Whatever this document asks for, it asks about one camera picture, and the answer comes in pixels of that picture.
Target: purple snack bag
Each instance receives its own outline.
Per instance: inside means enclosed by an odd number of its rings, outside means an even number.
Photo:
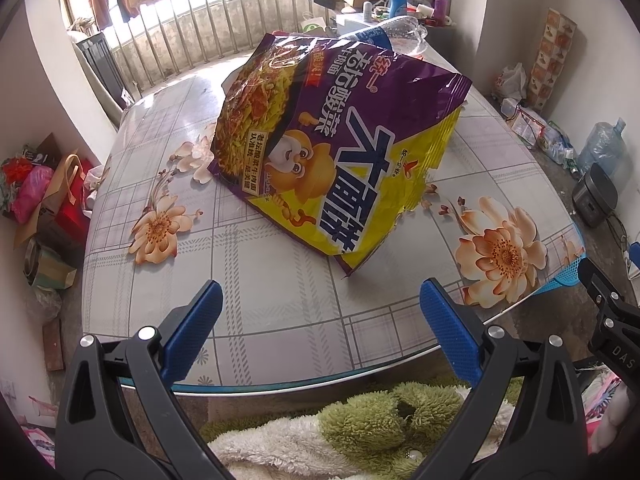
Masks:
[[[370,44],[267,34],[226,94],[209,171],[349,274],[419,202],[470,86]]]

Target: pink bag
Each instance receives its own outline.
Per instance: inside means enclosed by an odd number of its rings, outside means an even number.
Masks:
[[[36,206],[44,197],[53,177],[53,170],[48,166],[35,166],[24,179],[18,190],[18,196],[11,204],[11,211],[20,224],[26,223]]]

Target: red bag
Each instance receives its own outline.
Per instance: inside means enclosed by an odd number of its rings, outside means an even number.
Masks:
[[[78,167],[73,171],[69,181],[69,193],[60,206],[60,211],[56,215],[56,224],[62,228],[73,240],[84,246],[89,234],[89,219],[82,213],[82,203],[84,202],[84,178],[87,171],[94,165],[88,160],[81,160],[82,170]]]

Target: floral tablecloth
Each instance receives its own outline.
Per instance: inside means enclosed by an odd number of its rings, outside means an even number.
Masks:
[[[433,50],[430,59],[452,70]],[[103,341],[158,324],[205,280],[222,284],[223,313],[177,390],[281,390],[402,362],[436,346],[418,307],[424,279],[487,320],[580,253],[539,165],[472,88],[422,205],[345,278],[222,183],[194,180],[207,176],[185,142],[197,151],[210,135],[221,82],[205,70],[130,109],[84,260],[82,325]],[[160,224],[168,235],[155,239]],[[158,263],[142,262],[146,244]]]

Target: white plastic bag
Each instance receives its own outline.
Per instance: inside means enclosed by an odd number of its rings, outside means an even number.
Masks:
[[[88,192],[92,192],[94,189],[98,189],[102,182],[102,173],[104,172],[104,165],[96,166],[86,172],[84,178],[84,187]]]
[[[502,70],[494,81],[492,96],[500,101],[509,97],[520,101],[527,97],[527,74],[522,63],[506,66]]]

